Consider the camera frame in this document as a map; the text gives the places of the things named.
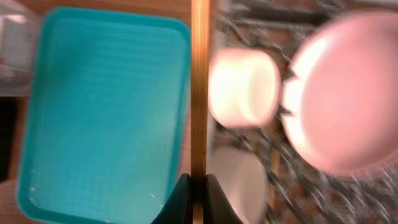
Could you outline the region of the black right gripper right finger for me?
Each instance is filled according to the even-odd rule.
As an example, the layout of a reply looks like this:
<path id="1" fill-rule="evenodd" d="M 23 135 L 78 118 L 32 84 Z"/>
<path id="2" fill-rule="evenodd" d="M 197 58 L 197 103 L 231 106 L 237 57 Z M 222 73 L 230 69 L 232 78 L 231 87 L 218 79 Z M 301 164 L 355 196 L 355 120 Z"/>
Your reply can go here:
<path id="1" fill-rule="evenodd" d="M 218 179 L 213 174 L 206 176 L 203 223 L 243 224 L 230 205 Z"/>

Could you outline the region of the large pink plate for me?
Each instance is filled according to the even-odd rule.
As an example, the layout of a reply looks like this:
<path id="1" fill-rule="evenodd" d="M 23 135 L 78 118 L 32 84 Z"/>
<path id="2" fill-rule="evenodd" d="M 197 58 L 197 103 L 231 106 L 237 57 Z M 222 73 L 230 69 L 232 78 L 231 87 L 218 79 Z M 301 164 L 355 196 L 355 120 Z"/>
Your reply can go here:
<path id="1" fill-rule="evenodd" d="M 338 176 L 397 162 L 397 14 L 357 11 L 317 29 L 284 82 L 285 133 L 311 166 Z"/>

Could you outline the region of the clear plastic waste bin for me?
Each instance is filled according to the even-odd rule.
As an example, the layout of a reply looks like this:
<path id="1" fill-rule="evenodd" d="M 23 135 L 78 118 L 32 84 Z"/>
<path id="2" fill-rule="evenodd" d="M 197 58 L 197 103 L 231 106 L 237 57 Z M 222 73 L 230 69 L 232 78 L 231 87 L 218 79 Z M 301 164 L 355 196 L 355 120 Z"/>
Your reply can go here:
<path id="1" fill-rule="evenodd" d="M 40 17 L 18 1 L 1 0 L 1 96 L 27 96 Z"/>

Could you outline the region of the small pink bowl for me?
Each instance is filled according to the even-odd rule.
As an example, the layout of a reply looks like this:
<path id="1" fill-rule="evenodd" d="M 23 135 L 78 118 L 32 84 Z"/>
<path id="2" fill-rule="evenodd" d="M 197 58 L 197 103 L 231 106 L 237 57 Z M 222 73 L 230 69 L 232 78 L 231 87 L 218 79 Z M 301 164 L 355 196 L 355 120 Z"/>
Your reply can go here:
<path id="1" fill-rule="evenodd" d="M 226 128 L 265 126 L 279 106 L 280 72 L 261 50 L 223 48 L 210 62 L 208 107 Z"/>

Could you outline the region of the teal serving tray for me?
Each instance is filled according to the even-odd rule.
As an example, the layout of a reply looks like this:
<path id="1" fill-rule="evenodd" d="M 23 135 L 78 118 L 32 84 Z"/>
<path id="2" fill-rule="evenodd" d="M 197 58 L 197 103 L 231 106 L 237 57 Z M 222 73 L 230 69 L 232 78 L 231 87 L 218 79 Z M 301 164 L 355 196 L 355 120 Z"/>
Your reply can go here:
<path id="1" fill-rule="evenodd" d="M 17 184 L 49 223 L 150 223 L 177 179 L 190 31 L 176 19 L 59 7 L 44 18 Z"/>

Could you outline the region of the grey dishwasher rack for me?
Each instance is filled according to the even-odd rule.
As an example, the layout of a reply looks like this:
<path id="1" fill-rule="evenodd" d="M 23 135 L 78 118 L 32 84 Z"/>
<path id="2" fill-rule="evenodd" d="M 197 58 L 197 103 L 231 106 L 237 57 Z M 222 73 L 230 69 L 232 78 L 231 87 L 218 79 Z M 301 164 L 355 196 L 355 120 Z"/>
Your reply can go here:
<path id="1" fill-rule="evenodd" d="M 396 1 L 220 1 L 215 45 L 270 54 L 283 79 L 293 54 L 317 27 L 358 9 L 397 10 Z M 262 223 L 396 223 L 397 168 L 377 175 L 341 179 L 312 168 L 290 145 L 279 118 L 266 128 L 225 128 L 208 123 L 208 152 L 234 146 L 255 154 L 270 186 L 271 154 L 280 153 L 274 208 Z"/>

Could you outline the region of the grey bowl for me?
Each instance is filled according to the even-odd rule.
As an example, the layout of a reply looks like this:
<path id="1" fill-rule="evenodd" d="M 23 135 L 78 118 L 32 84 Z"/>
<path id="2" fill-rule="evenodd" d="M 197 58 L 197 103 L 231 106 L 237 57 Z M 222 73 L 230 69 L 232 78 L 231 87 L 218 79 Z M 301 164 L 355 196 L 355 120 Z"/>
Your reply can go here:
<path id="1" fill-rule="evenodd" d="M 267 210 L 268 178 L 259 158 L 235 147 L 215 149 L 207 173 L 215 175 L 243 223 L 262 223 Z"/>

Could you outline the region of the black tray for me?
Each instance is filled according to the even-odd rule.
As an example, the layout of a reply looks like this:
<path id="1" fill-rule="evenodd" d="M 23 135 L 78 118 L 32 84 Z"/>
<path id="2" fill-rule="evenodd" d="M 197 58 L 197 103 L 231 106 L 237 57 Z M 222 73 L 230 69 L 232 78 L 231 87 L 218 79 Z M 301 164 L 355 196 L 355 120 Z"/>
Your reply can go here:
<path id="1" fill-rule="evenodd" d="M 12 161 L 14 132 L 18 114 L 18 100 L 14 97 L 1 97 L 1 182 L 8 179 Z"/>

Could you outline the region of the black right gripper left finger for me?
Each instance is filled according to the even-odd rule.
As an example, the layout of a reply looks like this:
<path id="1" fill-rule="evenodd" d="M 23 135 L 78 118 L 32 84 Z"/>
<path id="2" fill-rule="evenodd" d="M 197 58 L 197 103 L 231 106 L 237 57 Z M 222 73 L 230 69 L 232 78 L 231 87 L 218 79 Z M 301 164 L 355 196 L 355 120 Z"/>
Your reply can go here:
<path id="1" fill-rule="evenodd" d="M 192 224 L 190 181 L 188 173 L 180 176 L 170 197 L 152 224 Z"/>

